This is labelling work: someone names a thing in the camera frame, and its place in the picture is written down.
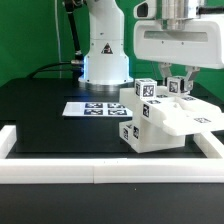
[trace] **black tabletop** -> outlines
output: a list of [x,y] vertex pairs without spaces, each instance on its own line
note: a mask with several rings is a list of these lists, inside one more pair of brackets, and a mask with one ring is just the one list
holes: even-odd
[[[192,95],[223,109],[199,84]],[[137,154],[121,141],[127,118],[62,116],[67,101],[118,102],[118,93],[77,88],[70,79],[15,79],[0,88],[1,126],[16,124],[8,158],[204,158],[186,147]],[[217,132],[223,139],[223,132]],[[223,223],[223,184],[0,185],[0,223]]]

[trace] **green background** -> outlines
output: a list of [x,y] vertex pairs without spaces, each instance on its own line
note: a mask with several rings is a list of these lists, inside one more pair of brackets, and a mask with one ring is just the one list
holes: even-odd
[[[130,58],[130,75],[134,78],[155,78],[151,63],[137,60],[133,52],[133,29],[136,20],[133,8],[140,0],[117,0],[125,14],[124,50]],[[208,5],[224,5],[224,0],[208,0]],[[62,60],[70,61],[74,56],[67,15],[58,0]],[[10,79],[25,77],[38,67],[58,62],[58,47],[55,26],[54,0],[1,0],[0,1],[0,85]],[[89,50],[89,17],[87,7],[75,11],[77,29],[84,54]],[[157,64],[156,74],[160,77]],[[174,66],[174,75],[184,72],[183,66]],[[59,77],[58,73],[40,74],[38,77]],[[63,73],[62,77],[71,77]],[[197,82],[224,99],[224,70],[201,69]]]

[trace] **white frame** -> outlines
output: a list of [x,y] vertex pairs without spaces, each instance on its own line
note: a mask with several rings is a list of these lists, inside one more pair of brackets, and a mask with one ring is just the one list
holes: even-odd
[[210,159],[6,159],[16,142],[16,127],[0,131],[0,183],[224,183],[220,142],[197,136]]

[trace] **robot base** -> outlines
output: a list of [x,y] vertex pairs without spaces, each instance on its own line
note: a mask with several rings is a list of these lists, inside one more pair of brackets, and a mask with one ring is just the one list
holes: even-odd
[[129,88],[133,87],[133,82],[126,82],[124,84],[119,85],[100,85],[100,84],[92,84],[88,82],[81,82],[79,80],[79,87],[83,89],[89,89],[94,91],[101,91],[101,92],[116,92],[119,91],[121,88]]

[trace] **robot logo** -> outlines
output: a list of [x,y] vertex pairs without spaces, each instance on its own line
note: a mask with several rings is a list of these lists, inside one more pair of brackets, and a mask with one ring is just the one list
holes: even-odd
[[113,54],[110,45],[107,43],[104,49],[102,50],[101,54]]

